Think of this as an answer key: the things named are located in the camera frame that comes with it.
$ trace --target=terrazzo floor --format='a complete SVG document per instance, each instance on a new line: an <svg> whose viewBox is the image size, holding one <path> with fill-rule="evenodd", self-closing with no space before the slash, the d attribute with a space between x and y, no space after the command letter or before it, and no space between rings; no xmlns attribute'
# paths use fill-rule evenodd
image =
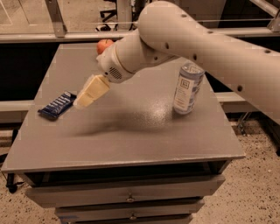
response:
<svg viewBox="0 0 280 224"><path fill-rule="evenodd" d="M205 197L205 205L193 216L191 224L280 223L280 157L273 139L257 120L246 122L247 136L241 135L232 122L247 156L233 161L224 171L226 182L218 191ZM11 146L11 132L0 132L0 153ZM0 223L57 224L53 209L43 209L25 196L29 186L21 185L14 194L5 188L0 177Z"/></svg>

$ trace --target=office chair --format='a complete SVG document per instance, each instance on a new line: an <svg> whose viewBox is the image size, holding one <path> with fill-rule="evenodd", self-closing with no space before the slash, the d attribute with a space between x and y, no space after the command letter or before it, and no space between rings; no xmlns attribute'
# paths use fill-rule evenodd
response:
<svg viewBox="0 0 280 224"><path fill-rule="evenodd" d="M104 1L105 2L115 3L115 9L114 10L102 10L102 11L100 11L100 16L103 18L103 20L102 20L103 23L105 23L107 20L109 20L113 16L117 15L117 12L116 12L116 0L104 0Z"/></svg>

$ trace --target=can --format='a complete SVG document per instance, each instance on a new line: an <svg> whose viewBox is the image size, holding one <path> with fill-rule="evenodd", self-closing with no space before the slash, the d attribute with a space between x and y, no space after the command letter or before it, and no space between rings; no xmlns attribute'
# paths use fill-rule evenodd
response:
<svg viewBox="0 0 280 224"><path fill-rule="evenodd" d="M192 62L180 68L173 100L173 108L177 113L186 115L193 111L204 74L205 70Z"/></svg>

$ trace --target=table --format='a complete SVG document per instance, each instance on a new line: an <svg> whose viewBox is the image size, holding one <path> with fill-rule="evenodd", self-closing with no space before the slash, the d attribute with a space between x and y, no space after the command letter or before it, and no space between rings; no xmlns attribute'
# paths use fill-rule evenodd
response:
<svg viewBox="0 0 280 224"><path fill-rule="evenodd" d="M32 186L26 194L56 207L62 222L187 223L245 154L203 80L189 115L172 109L186 59L146 68L87 109L56 122L38 114L64 91L77 94L98 74L95 43L59 46L2 167Z"/></svg>

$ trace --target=drawer handle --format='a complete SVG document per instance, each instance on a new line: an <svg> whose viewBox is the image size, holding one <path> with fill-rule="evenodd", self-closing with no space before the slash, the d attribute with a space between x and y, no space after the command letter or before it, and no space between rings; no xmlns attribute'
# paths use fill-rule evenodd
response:
<svg viewBox="0 0 280 224"><path fill-rule="evenodd" d="M134 202L134 201L135 201L135 199L132 197L131 194L129 194L129 197L126 199L126 202L132 203L132 202Z"/></svg>
<svg viewBox="0 0 280 224"><path fill-rule="evenodd" d="M134 220L136 220L137 219L137 217L134 215L134 214L132 214L131 216L130 216L130 218L129 218L131 221L134 221Z"/></svg>

